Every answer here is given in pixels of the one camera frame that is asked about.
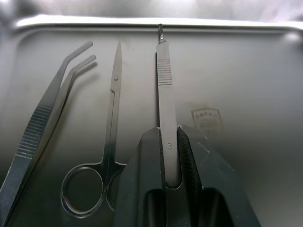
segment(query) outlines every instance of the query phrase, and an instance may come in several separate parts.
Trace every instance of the stainless steel tray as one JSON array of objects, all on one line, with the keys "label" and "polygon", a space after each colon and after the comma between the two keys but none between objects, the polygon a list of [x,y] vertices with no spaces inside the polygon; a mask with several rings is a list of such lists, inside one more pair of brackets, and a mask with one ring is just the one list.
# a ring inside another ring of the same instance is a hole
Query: stainless steel tray
[{"label": "stainless steel tray", "polygon": [[[127,163],[141,135],[158,125],[158,23],[169,41],[178,124],[207,134],[242,180],[262,226],[303,222],[300,22],[39,16],[12,24],[0,42],[0,184],[63,58],[93,41],[70,67],[90,54],[98,66],[75,81],[8,226],[110,226],[113,213],[102,208],[85,219],[65,213],[60,188],[72,167],[102,158],[118,41],[123,68],[116,160]],[[74,192],[88,192],[88,199],[78,198],[86,207],[98,194],[87,184]]]}]

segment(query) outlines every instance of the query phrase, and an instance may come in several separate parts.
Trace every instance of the forceps serrated grip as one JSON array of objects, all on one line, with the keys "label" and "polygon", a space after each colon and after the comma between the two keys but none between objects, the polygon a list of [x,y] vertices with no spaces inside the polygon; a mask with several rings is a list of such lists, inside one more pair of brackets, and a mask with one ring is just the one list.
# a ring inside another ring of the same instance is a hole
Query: forceps serrated grip
[{"label": "forceps serrated grip", "polygon": [[[51,114],[53,113],[53,108],[56,103],[56,99],[60,90],[60,85],[64,73],[66,71],[67,65],[72,59],[76,58],[78,55],[90,48],[92,45],[92,42],[87,42],[63,60],[62,65],[60,66],[57,74],[48,86],[46,92],[44,93],[39,104],[37,105],[37,108],[31,116],[29,123],[25,129],[25,132],[22,136],[21,142],[19,143],[15,157],[10,165],[7,176],[0,189],[0,227],[5,226],[12,211],[12,208],[15,205],[15,202],[18,196],[20,195],[22,188],[26,183],[26,175],[28,174],[28,172],[30,172],[29,167],[34,166],[34,164],[32,163],[32,158],[36,154],[36,151],[39,148],[43,147],[42,145],[40,145],[40,143],[44,135],[46,126],[51,117]],[[85,64],[82,62],[80,63],[81,67],[77,65],[75,68],[81,69],[86,64],[88,64],[88,61],[93,61],[94,57],[95,56],[91,56],[89,59],[85,60]],[[63,108],[65,99],[66,98],[64,98],[64,102],[62,103],[62,105],[61,103],[58,104],[58,107]]]}]

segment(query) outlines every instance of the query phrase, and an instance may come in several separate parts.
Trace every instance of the forceps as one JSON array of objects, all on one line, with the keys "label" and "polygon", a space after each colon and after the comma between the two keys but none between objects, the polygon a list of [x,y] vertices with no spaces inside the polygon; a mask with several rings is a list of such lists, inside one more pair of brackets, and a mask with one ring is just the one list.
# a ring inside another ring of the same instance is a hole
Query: forceps
[{"label": "forceps", "polygon": [[[107,115],[107,127],[105,134],[104,152],[101,162],[94,164],[81,164],[71,169],[65,176],[61,186],[61,203],[66,212],[76,218],[85,218],[96,212],[104,199],[108,206],[114,211],[114,204],[110,195],[110,185],[113,179],[123,170],[126,164],[117,163],[115,161],[116,152],[116,134],[118,124],[118,111],[121,89],[121,74],[122,74],[122,53],[121,44],[119,42],[110,85],[109,109]],[[70,204],[66,192],[69,182],[72,177],[84,170],[92,170],[97,173],[102,181],[102,194],[96,205],[87,211],[78,211]]]},{"label": "forceps", "polygon": [[53,133],[71,89],[74,75],[95,60],[96,56],[92,55],[72,68],[61,85],[68,63],[92,45],[92,42],[87,42],[64,59],[31,116],[0,189],[0,227],[5,226],[9,219],[18,196]]}]

